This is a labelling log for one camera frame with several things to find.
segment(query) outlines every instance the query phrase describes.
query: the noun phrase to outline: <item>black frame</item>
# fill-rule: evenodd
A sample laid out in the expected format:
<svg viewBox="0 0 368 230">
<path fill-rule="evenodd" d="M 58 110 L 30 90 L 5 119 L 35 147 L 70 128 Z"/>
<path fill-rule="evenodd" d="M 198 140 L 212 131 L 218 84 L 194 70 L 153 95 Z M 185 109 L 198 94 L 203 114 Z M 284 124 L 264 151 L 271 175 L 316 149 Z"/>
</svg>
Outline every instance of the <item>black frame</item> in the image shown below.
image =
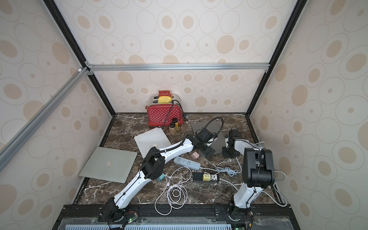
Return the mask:
<svg viewBox="0 0 368 230">
<path fill-rule="evenodd" d="M 157 205 L 162 212 L 168 212 L 170 210 L 169 205 Z M 184 205 L 181 209 L 173 209 L 167 217 L 206 217 L 214 221 L 225 221 L 227 224 L 231 224 L 232 228 L 243 227 L 246 221 L 249 223 L 251 217 L 249 215 L 246 218 L 241 218 L 239 221 L 234 222 L 229 218 L 228 205 L 213 204 L 213 205 Z M 64 205 L 63 209 L 58 216 L 52 230 L 57 230 L 61 221 L 64 218 L 99 218 L 107 205 Z M 162 217 L 155 210 L 154 205 L 128 205 L 125 209 L 128 211 L 135 211 L 139 214 L 138 218 L 150 218 L 150 217 Z M 294 230 L 300 230 L 299 224 L 296 220 L 294 212 L 290 205 L 286 207 L 279 207 L 276 204 L 259 204 L 252 205 L 251 211 L 254 217 L 289 217 L 290 222 Z M 124 224 L 123 222 L 114 222 L 114 224 Z"/>
<path fill-rule="evenodd" d="M 55 4 L 55 2 L 53 0 L 43 0 L 46 7 L 49 9 L 51 15 L 53 16 L 54 20 L 56 21 L 56 23 L 58 24 L 61 32 L 63 33 L 64 37 L 66 38 L 67 42 L 69 43 L 72 51 L 74 52 L 74 54 L 76 55 L 78 61 L 80 62 L 80 64 L 83 67 L 87 67 L 85 61 L 86 58 L 82 52 L 82 50 L 80 49 L 78 43 L 76 42 L 74 36 L 72 35 L 68 25 L 66 24 L 62 14 L 60 13 L 57 5 Z M 266 86 L 266 83 L 273 71 L 273 69 L 276 66 L 276 63 L 287 43 L 287 40 L 289 39 L 294 26 L 306 4 L 307 0 L 298 0 L 292 13 L 291 16 L 286 24 L 286 27 L 282 33 L 282 36 L 277 44 L 277 47 L 275 49 L 275 52 L 273 53 L 271 60 L 270 60 L 270 67 L 269 69 L 266 71 L 266 73 L 263 75 L 261 82 L 256 90 L 256 93 L 249 105 L 249 108 L 247 110 L 247 112 L 245 113 L 245 118 L 247 120 L 247 123 L 249 125 L 252 137 L 254 139 L 255 142 L 258 142 L 258 138 L 257 135 L 254 131 L 252 122 L 250 121 L 250 115 L 264 89 L 264 87 Z M 110 124 L 104 134 L 104 137 L 100 143 L 100 146 L 104 146 L 106 138 L 110 132 L 110 129 L 115 121 L 116 118 L 116 113 L 114 111 L 114 108 L 112 107 L 109 99 L 107 98 L 106 94 L 104 93 L 101 85 L 99 84 L 97 78 L 95 77 L 95 75 L 93 73 L 91 73 L 89 75 L 89 79 L 92 82 L 93 86 L 95 87 L 97 93 L 99 94 L 99 96 L 101 97 L 102 101 L 104 102 L 106 108 L 108 109 L 109 113 L 112 116 L 112 119 L 110 121 Z M 77 203 L 79 203 L 80 198 L 81 198 L 81 194 L 84 191 L 84 188 L 86 187 L 87 183 L 88 183 L 89 178 L 84 178 L 82 185 L 77 193 L 76 199 L 74 200 L 73 205 L 65 205 L 53 227 L 53 229 L 57 229 L 58 226 L 60 225 L 60 221 L 62 220 L 62 218 L 64 217 L 99 217 L 100 214 L 100 208 L 103 208 L 105 205 L 76 205 Z M 167 205 L 159 205 L 160 208 L 167 208 Z M 224 209 L 227 208 L 226 205 L 184 205 L 184 207 L 182 209 L 174 209 L 172 214 L 170 214 L 170 217 L 172 216 L 198 216 L 201 215 L 203 216 L 204 214 L 207 216 L 213 216 L 216 218 L 216 207 L 223 207 Z M 152 205 L 137 205 L 137 206 L 128 206 L 128 208 L 136 208 L 140 210 L 140 216 L 155 216 L 158 215 L 157 212 L 155 211 L 154 207 Z M 291 206 L 288 205 L 285 208 L 279 207 L 277 205 L 252 205 L 252 209 L 253 211 L 259 213 L 260 215 L 287 215 L 289 216 L 293 227 L 295 230 L 300 230 L 299 225 L 297 223 L 297 220 L 294 216 L 294 213 L 291 209 Z"/>
<path fill-rule="evenodd" d="M 46 7 L 49 9 L 52 17 L 54 18 L 55 22 L 60 28 L 60 31 L 63 33 L 65 39 L 67 40 L 69 46 L 71 47 L 72 51 L 74 52 L 75 56 L 77 57 L 78 61 L 82 65 L 82 67 L 89 67 L 86 65 L 85 61 L 86 58 L 79 47 L 77 41 L 75 40 L 73 34 L 71 33 L 67 23 L 65 22 L 62 14 L 60 13 L 59 8 L 57 7 L 56 3 L 53 0 L 43 0 Z M 100 95 L 102 102 L 105 104 L 107 110 L 111 114 L 111 116 L 115 115 L 115 110 L 112 107 L 109 99 L 107 98 L 105 92 L 103 91 L 100 83 L 98 82 L 96 76 L 94 74 L 88 75 L 90 81 L 92 82 L 94 88 L 96 89 L 98 95 Z"/>
<path fill-rule="evenodd" d="M 307 3 L 308 0 L 298 0 L 297 3 L 295 4 L 295 7 L 290 15 L 290 18 L 286 24 L 285 30 L 282 33 L 280 40 L 276 46 L 276 49 L 271 57 L 270 60 L 270 67 L 268 68 L 268 70 L 265 72 L 265 74 L 262 77 L 262 80 L 260 82 L 260 84 L 258 85 L 258 88 L 254 94 L 254 97 L 248 107 L 247 110 L 247 116 L 250 116 L 255 105 L 257 104 L 257 101 L 259 99 L 259 97 L 262 94 L 263 89 L 266 86 L 267 80 L 269 79 L 269 77 L 271 76 L 271 73 L 273 71 L 273 69 L 276 66 L 277 61 L 279 60 L 279 57 L 287 43 L 287 40 L 289 39 L 295 24 L 297 23 L 299 16 L 301 14 L 301 12 L 304 9 L 305 4 Z"/>
<path fill-rule="evenodd" d="M 103 147 L 105 145 L 106 139 L 107 139 L 107 137 L 108 137 L 108 135 L 110 133 L 110 130 L 111 130 L 111 128 L 112 128 L 112 126 L 113 126 L 113 124 L 115 122 L 115 118 L 116 118 L 116 114 L 114 114 L 113 117 L 111 118 L 110 123 L 109 123 L 109 125 L 108 125 L 108 127 L 106 129 L 105 134 L 103 135 L 103 138 L 101 140 L 101 143 L 100 143 L 99 147 Z M 75 196 L 75 199 L 73 201 L 73 205 L 77 205 L 80 202 L 80 200 L 82 198 L 82 195 L 83 195 L 83 191 L 86 188 L 86 186 L 88 184 L 88 181 L 89 181 L 89 177 L 85 177 L 83 179 L 83 182 L 82 182 L 81 186 L 79 187 L 79 190 L 77 192 L 77 195 Z"/>
</svg>

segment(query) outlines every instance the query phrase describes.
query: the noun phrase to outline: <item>red toaster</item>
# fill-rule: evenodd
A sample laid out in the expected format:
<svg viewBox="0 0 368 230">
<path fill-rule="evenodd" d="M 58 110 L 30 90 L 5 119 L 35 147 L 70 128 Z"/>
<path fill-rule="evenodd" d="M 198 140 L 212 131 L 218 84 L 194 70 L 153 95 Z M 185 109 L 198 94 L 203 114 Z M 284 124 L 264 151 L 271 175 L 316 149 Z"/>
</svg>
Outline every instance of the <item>red toaster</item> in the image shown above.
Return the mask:
<svg viewBox="0 0 368 230">
<path fill-rule="evenodd" d="M 146 106 L 149 126 L 170 125 L 173 118 L 178 118 L 178 123 L 183 124 L 183 110 L 177 95 L 172 95 L 169 90 L 159 91 L 159 94 L 152 96 L 149 102 L 151 105 Z"/>
</svg>

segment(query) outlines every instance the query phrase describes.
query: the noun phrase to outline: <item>wall panel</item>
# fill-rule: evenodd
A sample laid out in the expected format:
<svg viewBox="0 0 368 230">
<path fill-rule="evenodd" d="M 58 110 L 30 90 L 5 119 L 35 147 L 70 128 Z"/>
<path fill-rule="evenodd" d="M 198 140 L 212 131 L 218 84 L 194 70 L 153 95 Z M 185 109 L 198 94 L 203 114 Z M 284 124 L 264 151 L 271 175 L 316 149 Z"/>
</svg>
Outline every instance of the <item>wall panel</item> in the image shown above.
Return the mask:
<svg viewBox="0 0 368 230">
<path fill-rule="evenodd" d="M 60 0 L 92 64 L 268 62 L 295 0 Z"/>
<path fill-rule="evenodd" d="M 110 114 L 84 77 L 0 172 L 0 229 L 51 229 Z"/>
<path fill-rule="evenodd" d="M 146 112 L 159 90 L 179 95 L 185 112 L 245 113 L 264 70 L 96 71 L 116 112 Z"/>
<path fill-rule="evenodd" d="M 365 0 L 310 1 L 251 115 L 302 230 L 368 223 L 367 24 Z"/>
<path fill-rule="evenodd" d="M 0 25 L 1 149 L 80 65 L 38 1 L 2 1 Z"/>
</svg>

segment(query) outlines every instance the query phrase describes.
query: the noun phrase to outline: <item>silver laptop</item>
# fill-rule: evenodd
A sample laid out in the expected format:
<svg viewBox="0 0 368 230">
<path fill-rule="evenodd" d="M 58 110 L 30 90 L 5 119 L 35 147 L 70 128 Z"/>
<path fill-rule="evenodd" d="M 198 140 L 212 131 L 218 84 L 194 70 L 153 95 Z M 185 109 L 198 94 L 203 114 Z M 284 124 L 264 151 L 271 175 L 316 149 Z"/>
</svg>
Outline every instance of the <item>silver laptop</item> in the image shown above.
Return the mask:
<svg viewBox="0 0 368 230">
<path fill-rule="evenodd" d="M 136 152 L 97 147 L 79 176 L 125 183 Z"/>
</svg>

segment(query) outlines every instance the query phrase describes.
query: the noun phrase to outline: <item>pink cube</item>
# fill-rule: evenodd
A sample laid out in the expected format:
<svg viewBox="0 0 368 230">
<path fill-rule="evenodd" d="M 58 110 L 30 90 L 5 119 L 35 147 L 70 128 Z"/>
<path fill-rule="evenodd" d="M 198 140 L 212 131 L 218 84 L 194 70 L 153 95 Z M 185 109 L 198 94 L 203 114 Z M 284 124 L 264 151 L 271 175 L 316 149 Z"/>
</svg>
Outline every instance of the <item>pink cube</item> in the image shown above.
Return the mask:
<svg viewBox="0 0 368 230">
<path fill-rule="evenodd" d="M 196 159 L 198 159 L 199 158 L 199 154 L 197 153 L 197 152 L 194 152 L 194 153 L 192 153 L 192 158 L 194 159 L 194 160 L 196 160 Z"/>
</svg>

